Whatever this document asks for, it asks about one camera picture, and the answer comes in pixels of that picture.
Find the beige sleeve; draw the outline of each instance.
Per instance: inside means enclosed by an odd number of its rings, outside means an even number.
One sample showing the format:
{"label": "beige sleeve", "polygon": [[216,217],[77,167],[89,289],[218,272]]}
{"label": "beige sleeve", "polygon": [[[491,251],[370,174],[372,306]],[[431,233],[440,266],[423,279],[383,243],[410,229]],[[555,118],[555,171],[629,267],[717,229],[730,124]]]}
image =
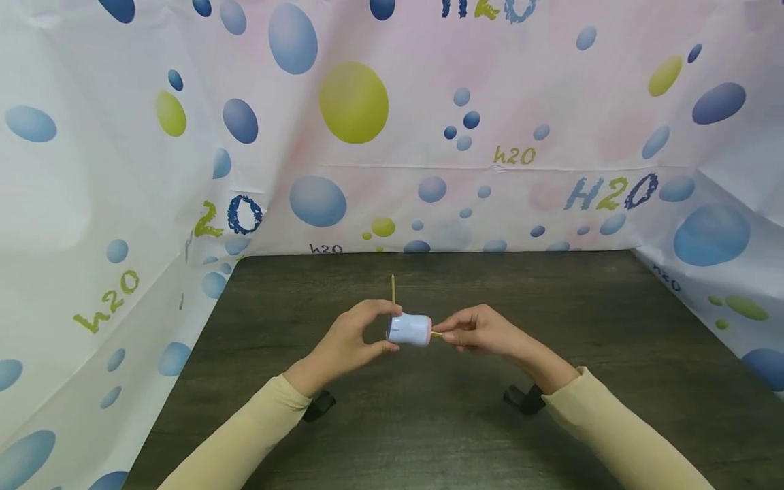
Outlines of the beige sleeve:
{"label": "beige sleeve", "polygon": [[618,401],[588,371],[542,398],[550,414],[590,447],[627,490],[712,490],[664,437]]}
{"label": "beige sleeve", "polygon": [[240,490],[310,404],[279,375],[183,461],[158,490]]}

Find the person's left hand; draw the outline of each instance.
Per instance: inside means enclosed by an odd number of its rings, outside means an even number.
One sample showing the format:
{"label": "person's left hand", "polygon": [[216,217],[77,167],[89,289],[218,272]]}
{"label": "person's left hand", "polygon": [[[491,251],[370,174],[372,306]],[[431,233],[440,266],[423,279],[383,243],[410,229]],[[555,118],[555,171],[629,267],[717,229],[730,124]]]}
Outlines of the person's left hand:
{"label": "person's left hand", "polygon": [[400,350],[380,340],[366,344],[362,333],[380,315],[398,317],[403,309],[383,299],[366,299],[341,314],[313,352],[296,362],[283,376],[301,394],[313,397],[325,384],[368,364],[385,352]]}

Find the white backdrop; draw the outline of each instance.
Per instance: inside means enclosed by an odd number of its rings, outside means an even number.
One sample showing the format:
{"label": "white backdrop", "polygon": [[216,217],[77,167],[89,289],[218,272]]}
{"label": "white backdrop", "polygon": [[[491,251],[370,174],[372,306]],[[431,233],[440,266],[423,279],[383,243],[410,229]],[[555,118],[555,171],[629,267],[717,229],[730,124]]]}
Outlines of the white backdrop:
{"label": "white backdrop", "polygon": [[784,395],[782,44],[776,0],[5,2],[0,490],[120,488],[248,255],[636,249]]}

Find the blue dot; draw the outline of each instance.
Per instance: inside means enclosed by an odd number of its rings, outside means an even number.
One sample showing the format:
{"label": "blue dot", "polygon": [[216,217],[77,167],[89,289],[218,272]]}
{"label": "blue dot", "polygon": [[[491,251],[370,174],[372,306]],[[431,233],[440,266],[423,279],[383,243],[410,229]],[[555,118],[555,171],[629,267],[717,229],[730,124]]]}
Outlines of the blue dot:
{"label": "blue dot", "polygon": [[212,4],[209,0],[193,0],[194,9],[202,17],[209,17],[212,14]]}
{"label": "blue dot", "polygon": [[316,30],[298,6],[291,3],[278,5],[270,17],[267,34],[272,57],[286,73],[303,74],[316,63]]}
{"label": "blue dot", "polygon": [[181,342],[172,342],[163,351],[158,362],[158,372],[164,376],[179,376],[191,355],[191,348]]}
{"label": "blue dot", "polygon": [[675,176],[662,186],[659,199],[667,202],[681,202],[694,194],[695,183],[690,176]]}
{"label": "blue dot", "polygon": [[465,151],[471,148],[471,136],[461,136],[457,139],[457,149]]}
{"label": "blue dot", "polygon": [[183,89],[183,78],[176,70],[169,70],[169,84],[177,92]]}
{"label": "blue dot", "polygon": [[223,123],[240,143],[253,143],[259,135],[259,122],[244,100],[231,99],[223,105]]}
{"label": "blue dot", "polygon": [[691,52],[688,54],[688,58],[686,59],[686,61],[688,61],[689,63],[694,63],[694,60],[697,59],[697,56],[699,56],[701,52],[702,52],[702,45],[701,44],[695,45],[695,47],[691,48]]}
{"label": "blue dot", "polygon": [[120,364],[125,360],[125,349],[117,349],[111,355],[109,361],[106,363],[106,370],[112,372],[120,367]]}
{"label": "blue dot", "polygon": [[370,0],[370,13],[378,20],[387,20],[394,12],[394,0]]}
{"label": "blue dot", "polygon": [[723,121],[740,111],[746,103],[746,91],[737,83],[726,82],[705,92],[691,110],[691,119],[697,124]]}
{"label": "blue dot", "polygon": [[461,87],[455,91],[455,95],[452,97],[452,100],[455,102],[457,107],[462,107],[471,100],[471,91],[466,87]]}
{"label": "blue dot", "polygon": [[463,118],[463,125],[468,129],[473,129],[479,126],[479,113],[476,111],[469,111]]}
{"label": "blue dot", "polygon": [[297,179],[289,192],[289,204],[296,217],[313,227],[330,227],[346,215],[343,191],[326,177]]}
{"label": "blue dot", "polygon": [[0,488],[17,490],[33,478],[52,454],[56,439],[51,430],[38,430],[0,453]]}
{"label": "blue dot", "polygon": [[221,179],[231,172],[231,157],[229,152],[223,148],[218,148],[215,152],[215,159],[212,161],[212,178]]}
{"label": "blue dot", "polygon": [[547,247],[547,252],[568,252],[569,251],[569,243],[567,241],[556,241],[549,247]]}
{"label": "blue dot", "polygon": [[109,393],[107,393],[106,396],[103,397],[103,400],[101,400],[100,407],[109,408],[112,405],[114,405],[117,399],[120,398],[120,392],[122,392],[121,387],[114,387],[111,390],[109,390]]}
{"label": "blue dot", "polygon": [[428,253],[429,251],[430,245],[422,240],[412,240],[403,247],[405,253]]}
{"label": "blue dot", "polygon": [[762,378],[773,391],[784,391],[784,354],[772,349],[752,350],[741,358],[743,364]]}
{"label": "blue dot", "polygon": [[599,227],[599,233],[605,237],[617,233],[626,222],[626,214],[619,212],[604,220],[604,223]]}
{"label": "blue dot", "polygon": [[87,490],[122,490],[127,477],[127,471],[113,471],[98,478]]}
{"label": "blue dot", "polygon": [[111,263],[120,263],[128,256],[128,244],[125,240],[117,238],[109,242],[106,247],[106,258]]}
{"label": "blue dot", "polygon": [[594,26],[583,27],[577,36],[577,49],[585,51],[596,41],[596,28]]}
{"label": "blue dot", "polygon": [[423,201],[438,202],[446,195],[446,182],[439,176],[427,177],[419,183],[417,191]]}
{"label": "blue dot", "polygon": [[226,287],[226,278],[217,272],[208,272],[201,280],[201,290],[208,298],[218,299]]}
{"label": "blue dot", "polygon": [[35,107],[11,107],[5,112],[5,123],[19,138],[33,143],[46,143],[57,136],[57,125],[52,118]]}
{"label": "blue dot", "polygon": [[0,361],[0,391],[8,390],[22,376],[24,367],[16,359]]}
{"label": "blue dot", "polygon": [[123,24],[130,24],[136,15],[136,4],[133,0],[98,0],[98,2],[112,17]]}
{"label": "blue dot", "polygon": [[220,4],[220,21],[231,34],[239,36],[248,26],[245,11],[234,0],[223,0]]}
{"label": "blue dot", "polygon": [[250,245],[250,238],[236,237],[227,240],[223,247],[226,249],[227,254],[236,256],[247,249],[248,245]]}
{"label": "blue dot", "polygon": [[685,263],[708,267],[729,262],[746,250],[751,226],[735,208],[708,204],[697,208],[675,232],[675,255]]}
{"label": "blue dot", "polygon": [[505,251],[506,251],[505,240],[491,240],[485,243],[485,246],[482,247],[482,252],[505,252]]}
{"label": "blue dot", "polygon": [[549,124],[540,124],[534,129],[534,140],[541,141],[547,138],[550,134]]}

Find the yellow dot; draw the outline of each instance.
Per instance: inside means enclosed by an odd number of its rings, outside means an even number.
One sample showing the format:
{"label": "yellow dot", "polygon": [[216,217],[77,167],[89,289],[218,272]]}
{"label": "yellow dot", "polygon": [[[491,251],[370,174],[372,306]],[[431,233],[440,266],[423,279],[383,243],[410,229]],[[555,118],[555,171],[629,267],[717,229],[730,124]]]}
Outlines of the yellow dot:
{"label": "yellow dot", "polygon": [[187,125],[185,110],[174,95],[165,90],[159,92],[155,98],[155,114],[158,116],[158,124],[166,134],[174,137],[183,135]]}
{"label": "yellow dot", "polygon": [[648,80],[648,93],[654,97],[663,95],[675,83],[683,64],[684,61],[680,56],[671,56],[664,60]]}
{"label": "yellow dot", "polygon": [[381,78],[364,64],[340,64],[324,78],[318,95],[321,116],[346,143],[367,143],[379,135],[390,111]]}

